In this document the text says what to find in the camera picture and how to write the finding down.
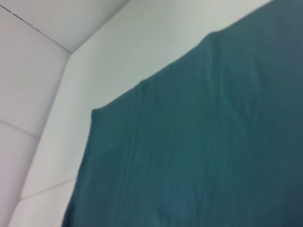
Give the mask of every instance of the teal cloth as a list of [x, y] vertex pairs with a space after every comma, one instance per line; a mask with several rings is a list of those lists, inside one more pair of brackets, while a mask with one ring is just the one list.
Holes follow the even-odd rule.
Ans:
[[303, 1], [208, 35], [91, 118], [63, 227], [302, 227]]

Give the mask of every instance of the white ceiling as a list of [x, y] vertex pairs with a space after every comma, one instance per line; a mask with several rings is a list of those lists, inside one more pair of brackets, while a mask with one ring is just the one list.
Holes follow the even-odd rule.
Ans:
[[129, 0], [0, 0], [0, 4], [74, 52]]

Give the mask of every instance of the teal fabric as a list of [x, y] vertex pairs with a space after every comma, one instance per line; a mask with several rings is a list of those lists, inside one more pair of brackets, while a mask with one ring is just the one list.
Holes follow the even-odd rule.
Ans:
[[63, 227], [303, 226], [303, 1], [210, 34], [91, 118]]

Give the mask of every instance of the teal shirt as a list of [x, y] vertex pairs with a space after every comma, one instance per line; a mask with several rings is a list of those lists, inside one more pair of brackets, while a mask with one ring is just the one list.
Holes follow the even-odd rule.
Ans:
[[303, 1], [210, 34], [91, 118], [63, 227], [303, 226]]

